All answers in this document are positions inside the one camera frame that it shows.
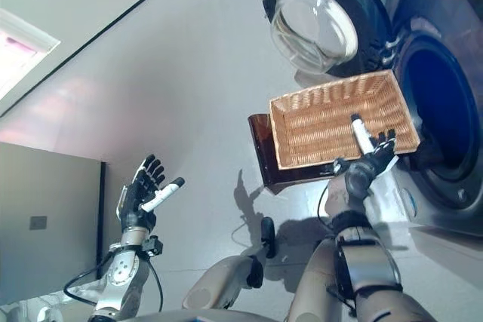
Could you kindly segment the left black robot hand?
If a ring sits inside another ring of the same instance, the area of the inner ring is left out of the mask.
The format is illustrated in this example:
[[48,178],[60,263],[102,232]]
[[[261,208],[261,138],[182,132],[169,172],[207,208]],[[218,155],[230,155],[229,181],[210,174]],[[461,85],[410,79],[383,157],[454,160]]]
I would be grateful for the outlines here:
[[184,186],[186,181],[182,177],[162,186],[164,170],[159,158],[148,155],[137,168],[131,183],[123,186],[116,208],[122,233],[132,228],[145,228],[151,232],[156,224],[155,208]]

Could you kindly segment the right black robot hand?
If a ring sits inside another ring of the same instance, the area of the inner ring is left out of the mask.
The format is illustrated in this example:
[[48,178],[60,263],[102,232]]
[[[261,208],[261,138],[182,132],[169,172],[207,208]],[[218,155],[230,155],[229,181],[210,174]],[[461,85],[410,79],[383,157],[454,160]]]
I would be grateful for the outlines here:
[[373,137],[368,132],[360,114],[350,116],[352,131],[361,151],[361,157],[355,161],[357,167],[367,170],[372,179],[389,170],[397,161],[395,154],[395,130],[388,129]]

